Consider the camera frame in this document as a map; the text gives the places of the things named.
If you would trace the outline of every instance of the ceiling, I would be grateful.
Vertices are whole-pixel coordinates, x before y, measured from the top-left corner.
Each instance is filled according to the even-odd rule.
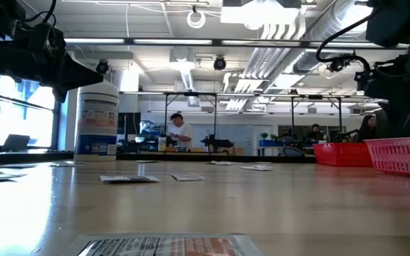
[[[27,16],[50,8],[51,0],[21,0],[25,3]],[[200,10],[220,11],[222,0],[208,0],[209,7]],[[305,13],[306,24],[314,21],[331,0],[317,0],[317,6],[308,9]],[[252,31],[242,24],[221,23],[220,18],[206,15],[206,23],[202,28],[195,29],[186,23],[187,12],[169,12],[164,15],[161,6],[146,6],[155,11],[148,11],[136,6],[108,6],[93,3],[73,3],[67,0],[57,2],[54,14],[58,19],[57,27],[66,37],[145,37],[145,38],[260,38],[262,29]],[[166,6],[167,11],[185,11],[188,6]],[[144,71],[140,76],[140,85],[149,90],[154,85],[172,85],[175,80],[181,80],[179,71],[169,65],[171,47],[154,46],[83,46],[71,50],[91,53],[130,51],[134,54]],[[214,71],[214,59],[218,55],[225,57],[226,69],[229,71],[243,70],[254,48],[193,48],[196,59],[196,69],[191,71],[194,80],[215,80],[222,82],[223,71]],[[403,51],[400,50],[358,50],[357,55],[366,58],[369,62],[388,60]],[[109,60],[109,64],[116,70],[127,67],[128,60]],[[353,81],[354,72],[361,68],[351,65],[338,74],[329,74],[325,66],[305,76],[300,85],[295,85],[305,93],[355,92]]]

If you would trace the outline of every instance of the wooden table surface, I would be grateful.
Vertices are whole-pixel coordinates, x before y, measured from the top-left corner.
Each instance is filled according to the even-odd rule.
[[[83,233],[246,233],[266,256],[410,256],[410,177],[372,169],[133,161],[47,166],[0,182],[0,255],[60,255]],[[194,172],[204,182],[177,182]],[[153,184],[103,184],[101,174]]]

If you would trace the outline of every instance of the security camera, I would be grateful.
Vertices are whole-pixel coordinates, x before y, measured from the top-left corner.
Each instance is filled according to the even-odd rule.
[[[224,68],[226,68],[226,61],[224,60],[224,57],[222,56],[216,57],[213,67],[214,67],[214,70],[223,70]]]
[[[110,68],[108,66],[108,60],[99,60],[99,64],[96,67],[96,72],[100,73],[101,75],[109,73]]]

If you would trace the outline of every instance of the person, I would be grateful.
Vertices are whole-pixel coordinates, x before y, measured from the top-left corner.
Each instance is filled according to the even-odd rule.
[[[320,125],[313,124],[311,126],[311,131],[306,134],[306,138],[316,141],[323,140],[324,134],[320,131]]]
[[[175,113],[170,117],[170,121],[174,124],[169,128],[169,136],[177,141],[178,147],[185,147],[186,149],[192,148],[192,138],[194,131],[192,126],[185,123],[183,116],[179,113]]]
[[[363,142],[365,139],[378,139],[376,130],[376,117],[367,115],[363,118],[362,126],[357,132],[355,142]]]

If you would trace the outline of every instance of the plastic basket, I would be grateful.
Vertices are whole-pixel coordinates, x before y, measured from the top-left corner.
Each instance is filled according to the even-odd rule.
[[[313,146],[319,164],[348,167],[373,166],[365,143],[329,143]]]
[[[378,171],[410,175],[410,138],[365,141]]]

